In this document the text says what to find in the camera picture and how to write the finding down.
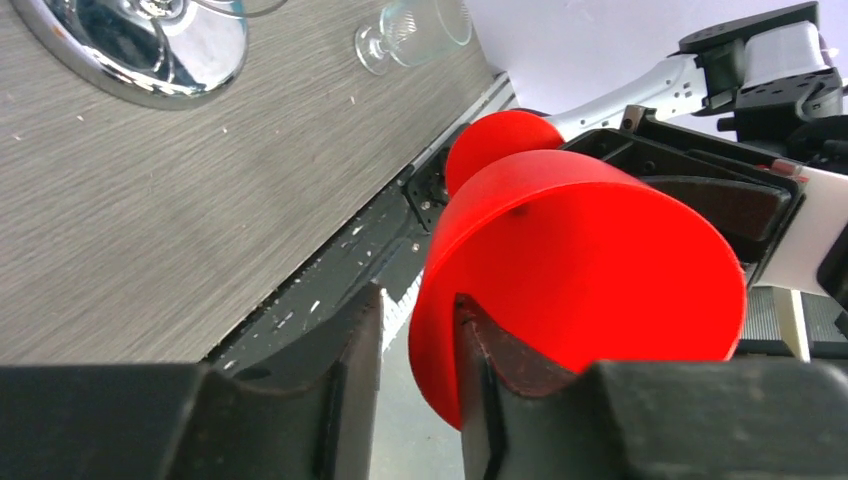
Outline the red wine glass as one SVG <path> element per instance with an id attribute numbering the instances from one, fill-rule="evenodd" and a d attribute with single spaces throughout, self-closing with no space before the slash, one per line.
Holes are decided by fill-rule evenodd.
<path id="1" fill-rule="evenodd" d="M 449 202 L 408 345 L 424 399 L 453 427 L 459 294 L 575 373 L 597 360 L 723 361 L 738 344 L 746 282 L 727 241 L 690 207 L 563 142 L 546 119 L 503 111 L 449 152 Z"/>

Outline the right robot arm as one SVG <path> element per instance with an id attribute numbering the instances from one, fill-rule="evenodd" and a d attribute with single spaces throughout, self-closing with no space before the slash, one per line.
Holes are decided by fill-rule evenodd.
<path id="1" fill-rule="evenodd" d="M 546 118 L 564 139 L 706 217 L 743 266 L 763 266 L 812 202 L 785 159 L 847 170 L 845 88 L 816 2 L 695 32 L 638 79 Z"/>

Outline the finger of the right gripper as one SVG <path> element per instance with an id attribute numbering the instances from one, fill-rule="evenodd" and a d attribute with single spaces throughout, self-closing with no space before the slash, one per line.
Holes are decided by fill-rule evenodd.
<path id="1" fill-rule="evenodd" d="M 564 148 L 692 208 L 743 265 L 771 259 L 805 199 L 800 180 L 770 171 L 772 153 L 663 122 L 645 107 L 629 107 L 619 128 L 588 131 Z"/>

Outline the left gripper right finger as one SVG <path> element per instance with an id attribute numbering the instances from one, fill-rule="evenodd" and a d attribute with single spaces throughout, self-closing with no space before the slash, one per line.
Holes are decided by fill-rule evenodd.
<path id="1" fill-rule="evenodd" d="M 843 479 L 847 375 L 828 363 L 601 362 L 574 374 L 471 297 L 453 313 L 469 479 Z"/>

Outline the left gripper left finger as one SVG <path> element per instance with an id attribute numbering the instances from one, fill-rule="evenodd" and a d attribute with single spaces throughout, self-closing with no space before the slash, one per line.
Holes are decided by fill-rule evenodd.
<path id="1" fill-rule="evenodd" d="M 5 479 L 365 479 L 382 296 L 234 376 L 206 364 L 1 371 Z"/>

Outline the small clear glass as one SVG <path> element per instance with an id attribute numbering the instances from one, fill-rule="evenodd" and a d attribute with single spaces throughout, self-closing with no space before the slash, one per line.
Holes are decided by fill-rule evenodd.
<path id="1" fill-rule="evenodd" d="M 391 1 L 358 28 L 354 48 L 366 70 L 383 75 L 393 62 L 409 68 L 449 55 L 467 45 L 472 33 L 461 0 Z"/>

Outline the chrome wine glass rack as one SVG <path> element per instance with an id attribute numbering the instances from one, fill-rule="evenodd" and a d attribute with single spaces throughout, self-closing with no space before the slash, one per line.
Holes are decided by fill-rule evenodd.
<path id="1" fill-rule="evenodd" d="M 125 101 L 187 110 L 220 96 L 248 56 L 248 22 L 281 1 L 15 1 L 39 42 L 92 85 Z"/>

